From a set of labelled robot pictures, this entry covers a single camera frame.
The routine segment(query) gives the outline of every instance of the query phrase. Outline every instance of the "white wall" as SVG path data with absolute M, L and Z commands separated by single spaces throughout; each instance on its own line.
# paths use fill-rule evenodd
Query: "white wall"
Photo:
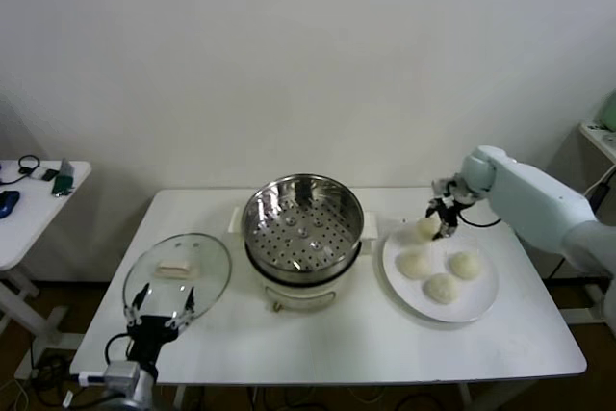
M 616 0 L 0 0 L 5 120 L 28 140 L 5 149 L 94 167 L 57 225 L 78 257 L 41 244 L 28 263 L 109 278 L 161 188 L 297 171 L 426 185 L 482 143 L 547 167 L 616 83 L 615 15 Z

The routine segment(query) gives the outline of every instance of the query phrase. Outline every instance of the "white table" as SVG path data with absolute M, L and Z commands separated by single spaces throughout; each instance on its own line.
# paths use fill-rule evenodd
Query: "white table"
M 420 217 L 431 193 L 429 188 L 354 192 L 366 211 L 376 213 L 381 236 L 402 218 Z M 127 271 L 150 246 L 187 232 L 208 233 L 224 241 L 232 257 L 231 280 L 210 312 L 175 345 L 163 347 L 157 363 L 160 383 L 408 384 L 585 371 L 586 361 L 569 328 L 504 224 L 474 230 L 482 246 L 493 249 L 500 274 L 498 299 L 479 321 L 454 325 L 414 314 L 390 293 L 377 257 L 371 254 L 358 257 L 350 269 L 350 291 L 332 305 L 310 314 L 273 313 L 245 257 L 242 238 L 226 233 L 234 208 L 243 206 L 252 193 L 159 192 L 94 316 L 71 372 L 105 370 L 107 340 L 126 329 L 121 291 Z M 485 205 L 468 215 L 479 222 L 494 218 Z M 124 348 L 124 343 L 114 343 L 112 358 L 123 358 Z M 483 404 L 492 406 L 492 398 Z
M 74 167 L 74 189 L 78 189 L 90 174 L 90 164 L 86 162 L 71 162 Z M 42 161 L 43 167 L 60 167 L 59 161 Z M 21 176 L 17 161 L 0 161 L 0 178 L 11 181 Z M 66 197 L 55 197 L 51 194 L 53 181 L 43 182 L 24 178 L 14 185 L 0 186 L 4 190 L 17 190 L 21 193 L 19 201 L 12 213 L 0 219 L 0 271 L 6 272 L 8 278 L 20 289 L 14 294 L 4 284 L 0 283 L 0 310 L 5 316 L 0 321 L 0 333 L 9 320 L 15 320 L 32 332 L 34 341 L 34 357 L 38 360 L 48 347 L 71 348 L 79 346 L 81 335 L 62 334 L 57 326 L 66 313 L 66 307 L 56 307 L 48 319 L 43 318 L 28 305 L 24 299 L 27 295 L 36 296 L 39 290 L 16 266 L 21 262 L 30 247 L 36 242 L 51 220 L 61 211 L 72 194 Z M 30 374 L 30 359 L 22 360 L 15 377 L 25 379 Z
M 606 143 L 603 139 L 606 135 L 613 136 L 613 132 L 601 128 L 601 124 L 596 122 L 582 122 L 579 125 L 579 131 L 593 143 L 612 164 L 616 164 L 616 147 Z

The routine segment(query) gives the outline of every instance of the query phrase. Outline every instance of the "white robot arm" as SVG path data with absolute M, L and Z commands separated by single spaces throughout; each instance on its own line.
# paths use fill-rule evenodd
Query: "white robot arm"
M 499 148 L 476 148 L 460 173 L 432 186 L 436 197 L 426 215 L 438 212 L 442 221 L 435 238 L 450 236 L 461 211 L 485 198 L 529 244 L 564 255 L 578 270 L 616 275 L 616 228 L 599 223 L 583 195 L 536 167 L 516 162 Z M 604 304 L 610 326 L 616 326 L 615 286 L 611 285 Z

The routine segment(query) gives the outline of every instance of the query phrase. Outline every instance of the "cable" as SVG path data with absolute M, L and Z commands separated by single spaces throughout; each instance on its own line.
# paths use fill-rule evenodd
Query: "cable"
M 346 389 L 353 396 L 353 398 L 355 398 L 360 403 L 364 403 L 364 404 L 374 404 L 383 398 L 383 396 L 385 395 L 385 387 L 379 387 L 379 388 L 381 389 L 380 392 L 377 392 L 374 397 L 365 399 L 365 398 L 356 396 L 350 387 L 346 387 Z
M 428 398 L 429 400 L 431 400 L 433 403 L 436 404 L 436 407 L 441 410 L 441 411 L 445 411 L 445 406 L 443 406 L 443 403 L 441 403 L 441 401 L 439 401 L 436 397 L 433 397 L 431 394 L 416 394 L 416 395 L 409 395 L 405 398 L 403 398 L 402 400 L 400 400 L 398 402 L 398 404 L 396 405 L 396 407 L 394 408 L 394 411 L 401 411 L 402 407 L 408 403 L 409 401 L 412 401 L 413 399 L 417 399 L 417 398 Z
M 115 334 L 114 337 L 107 341 L 107 344 L 105 345 L 105 361 L 108 365 L 111 363 L 111 360 L 109 359 L 109 347 L 111 346 L 111 344 L 117 339 L 121 339 L 122 337 L 128 337 L 129 335 L 130 334 L 128 332 L 121 332 L 119 334 Z
M 32 376 L 30 380 L 30 384 L 34 389 L 35 396 L 37 400 L 48 408 L 58 408 L 63 405 L 64 401 L 64 383 L 68 381 L 70 378 L 70 373 L 68 370 L 70 359 L 65 358 L 61 355 L 49 355 L 45 356 L 38 362 L 38 368 L 35 368 L 34 356 L 33 356 L 33 341 L 32 335 L 30 336 L 30 365 L 33 368 L 33 371 L 38 371 L 38 375 Z M 46 398 L 43 398 L 41 392 L 48 392 L 51 390 L 55 390 L 58 396 L 58 402 L 48 401 Z M 79 397 L 86 388 L 80 388 L 73 395 L 73 399 Z M 98 398 L 94 401 L 70 405 L 68 409 L 72 410 L 81 410 L 92 408 L 93 406 L 97 406 L 104 402 L 110 401 L 115 398 L 123 397 L 123 394 L 117 393 L 108 395 L 106 397 Z
M 22 163 L 25 160 L 27 160 L 27 159 L 34 159 L 37 164 L 34 167 L 24 166 Z M 20 182 L 24 178 L 27 178 L 30 175 L 32 175 L 32 172 L 34 172 L 38 167 L 40 167 L 40 159 L 37 156 L 35 156 L 34 154 L 26 154 L 25 156 L 20 157 L 19 161 L 17 161 L 17 163 L 19 164 L 19 166 L 21 168 L 27 168 L 30 171 L 28 173 L 24 173 L 21 177 L 18 177 L 18 178 L 14 179 L 14 180 L 11 180 L 10 182 L 2 182 L 2 181 L 0 181 L 0 186 L 3 186 L 3 185 L 14 185 L 15 183 Z
M 246 394 L 248 395 L 248 403 L 250 404 L 250 411 L 254 411 L 254 399 L 250 393 L 250 387 L 246 387 Z
M 23 395 L 26 401 L 26 404 L 21 409 L 21 411 L 26 411 L 30 407 L 30 398 L 28 397 L 28 393 L 25 391 L 25 389 L 21 386 L 21 384 L 18 381 L 16 381 L 15 379 L 8 380 L 4 384 L 2 384 L 2 386 L 0 386 L 0 391 L 3 391 L 7 387 L 9 387 L 11 384 L 15 384 L 17 386 L 17 388 L 19 389 L 19 393 L 17 394 L 17 397 L 15 397 L 15 399 L 9 404 L 9 406 L 7 407 L 7 410 L 10 410 L 12 408 L 13 411 L 17 411 L 17 405 L 19 404 L 19 399 Z
M 472 223 L 471 221 L 466 220 L 464 218 L 464 216 L 462 216 L 462 211 L 458 211 L 458 216 L 467 225 L 474 226 L 475 228 L 490 228 L 491 226 L 495 226 L 495 225 L 498 225 L 499 223 L 501 223 L 501 219 L 500 218 L 498 220 L 493 221 L 492 223 L 486 223 L 484 225 L 478 224 L 478 223 Z
M 560 262 L 558 262 L 558 265 L 556 265 L 556 268 L 554 270 L 552 270 L 552 273 L 550 273 L 550 276 L 548 276 L 546 279 L 552 279 L 554 278 L 554 275 L 556 274 L 557 271 L 560 270 L 560 267 L 562 267 L 562 264 L 565 263 L 565 258 L 563 257 L 562 259 L 560 259 Z
M 312 393 L 314 392 L 314 390 L 311 390 L 308 394 L 307 397 L 305 397 L 304 399 L 308 399 Z M 285 404 L 283 406 L 280 406 L 278 408 L 272 408 L 269 404 L 268 404 L 268 389 L 263 389 L 263 406 L 266 408 L 266 411 L 290 411 L 290 410 L 298 410 L 298 409 L 320 409 L 320 411 L 329 411 L 327 409 L 327 407 L 323 406 L 320 403 L 305 403 L 302 401 L 297 402 L 296 404 L 290 404 L 287 402 L 288 397 L 286 396 L 286 391 L 284 393 L 284 400 L 285 400 Z
M 583 195 L 588 196 L 588 194 L 592 192 L 595 188 L 597 188 L 599 184 L 603 182 L 604 179 L 607 179 L 605 183 L 609 183 L 609 181 L 612 179 L 615 173 L 616 173 L 616 165 L 606 170 L 599 180 L 597 180 L 595 183 L 593 183 L 590 187 L 586 189 Z

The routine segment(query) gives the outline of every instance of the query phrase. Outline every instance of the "floor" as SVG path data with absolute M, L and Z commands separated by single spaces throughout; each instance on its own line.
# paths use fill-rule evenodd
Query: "floor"
M 41 295 L 31 301 L 40 313 L 47 315 L 56 305 L 70 305 L 71 311 L 61 329 L 70 332 L 85 332 L 105 293 L 103 287 L 41 287 Z M 583 292 L 573 288 L 551 289 L 552 297 L 561 308 L 579 307 L 587 304 Z M 502 411 L 559 411 L 579 409 L 612 409 L 616 402 L 616 340 L 602 325 L 576 326 L 573 333 L 588 361 L 585 374 L 576 377 L 541 380 L 525 393 L 509 401 Z M 13 378 L 13 372 L 29 347 L 29 336 L 21 326 L 12 322 L 0 336 L 0 387 Z M 491 384 L 471 386 L 473 395 Z M 35 397 L 32 388 L 27 388 L 30 410 L 48 409 Z M 75 404 L 90 401 L 99 393 L 90 389 L 74 400 Z M 163 399 L 172 402 L 173 387 L 159 387 Z M 249 391 L 244 387 L 191 388 L 187 391 L 183 409 L 197 410 L 249 410 Z M 13 408 L 17 388 L 11 384 L 0 390 L 0 411 L 23 410 L 22 399 Z M 57 392 L 41 393 L 47 401 L 58 401 Z M 366 403 L 380 397 L 373 403 Z M 402 400 L 409 398 L 402 406 Z M 460 410 L 462 401 L 454 384 L 423 387 L 319 387 L 319 388 L 267 388 L 259 389 L 255 409 L 257 411 L 290 410 L 286 403 L 301 403 L 297 409 L 312 411 L 357 410 L 399 410 L 439 411 Z

